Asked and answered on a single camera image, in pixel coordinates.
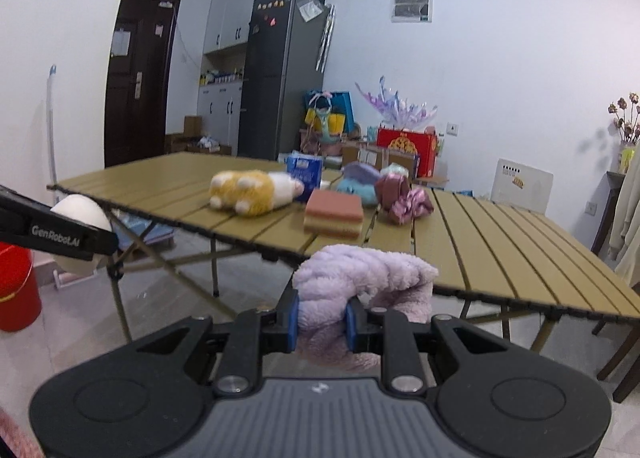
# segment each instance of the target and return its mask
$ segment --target red gift box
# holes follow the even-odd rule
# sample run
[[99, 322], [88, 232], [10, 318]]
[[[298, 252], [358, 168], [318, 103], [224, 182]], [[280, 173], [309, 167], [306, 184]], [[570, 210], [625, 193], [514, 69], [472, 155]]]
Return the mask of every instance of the red gift box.
[[415, 131], [378, 128], [376, 144], [381, 148], [397, 149], [398, 151], [420, 155], [418, 178], [431, 178], [433, 176], [433, 167], [436, 163], [438, 137], [433, 128], [429, 128], [428, 131], [428, 133], [417, 133]]

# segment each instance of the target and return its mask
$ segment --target wooden slat table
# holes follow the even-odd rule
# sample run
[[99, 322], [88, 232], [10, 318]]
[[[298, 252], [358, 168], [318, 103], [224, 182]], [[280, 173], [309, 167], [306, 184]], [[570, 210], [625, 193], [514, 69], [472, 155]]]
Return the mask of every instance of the wooden slat table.
[[[500, 305], [499, 314], [469, 319], [472, 322], [544, 314], [545, 323], [532, 347], [535, 350], [542, 348], [553, 324], [564, 314], [640, 325], [640, 296], [543, 215], [429, 189], [432, 215], [396, 226], [384, 213], [368, 210], [361, 235], [345, 241], [305, 232], [304, 208], [299, 203], [257, 218], [210, 209], [210, 179], [218, 171], [229, 169], [268, 171], [283, 170], [284, 166], [262, 160], [177, 153], [111, 167], [51, 188], [89, 196], [108, 212], [124, 210], [212, 239], [212, 251], [202, 258], [212, 260], [214, 292], [219, 258], [254, 251], [295, 266], [327, 245], [347, 243], [415, 254], [436, 266], [440, 275], [434, 292], [463, 299], [463, 314], [472, 301]], [[340, 172], [326, 170], [322, 177], [335, 185]], [[142, 240], [135, 240], [153, 257], [155, 266], [164, 267], [192, 290], [197, 287], [176, 268], [185, 258], [165, 261]], [[215, 240], [236, 248], [217, 252]], [[187, 259], [193, 262], [197, 257]], [[119, 295], [117, 282], [115, 285], [114, 294]], [[202, 289], [199, 293], [220, 306]], [[225, 313], [232, 315], [228, 309]], [[126, 319], [122, 321], [128, 333]]]

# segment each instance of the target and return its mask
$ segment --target white cabinet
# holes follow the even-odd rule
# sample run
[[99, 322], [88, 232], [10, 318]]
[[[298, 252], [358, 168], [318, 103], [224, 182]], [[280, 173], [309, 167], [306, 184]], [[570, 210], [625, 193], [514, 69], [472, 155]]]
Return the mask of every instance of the white cabinet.
[[226, 0], [220, 48], [247, 42], [254, 0]]
[[198, 96], [202, 131], [221, 144], [231, 146], [233, 156], [238, 154], [241, 95], [242, 83], [233, 82], [201, 86]]
[[209, 19], [207, 19], [207, 32], [204, 37], [204, 53], [213, 52], [220, 48], [225, 5], [226, 0], [211, 0]]

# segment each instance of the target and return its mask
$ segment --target gray refrigerator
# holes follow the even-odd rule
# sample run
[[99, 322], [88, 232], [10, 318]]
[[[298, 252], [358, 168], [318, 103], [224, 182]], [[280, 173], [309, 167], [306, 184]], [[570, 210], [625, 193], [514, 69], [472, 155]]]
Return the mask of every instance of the gray refrigerator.
[[307, 91], [322, 89], [316, 70], [328, 10], [308, 22], [306, 0], [255, 0], [249, 27], [238, 156], [276, 160], [300, 148]]

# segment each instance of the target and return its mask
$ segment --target pink cloth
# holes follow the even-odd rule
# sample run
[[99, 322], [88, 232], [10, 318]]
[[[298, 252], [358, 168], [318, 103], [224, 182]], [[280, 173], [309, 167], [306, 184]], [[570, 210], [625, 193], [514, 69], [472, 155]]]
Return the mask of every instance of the pink cloth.
[[316, 252], [293, 275], [298, 290], [298, 351], [316, 364], [365, 370], [380, 364], [375, 354], [351, 353], [344, 338], [347, 301], [359, 294], [369, 306], [394, 308], [409, 321], [427, 322], [438, 270], [400, 252], [331, 245]]
[[433, 205], [424, 188], [416, 186], [411, 189], [409, 181], [401, 174], [384, 175], [376, 182], [375, 189], [382, 209], [398, 225], [433, 212]]
[[0, 408], [0, 438], [18, 458], [44, 458], [38, 444], [29, 438], [2, 408]]

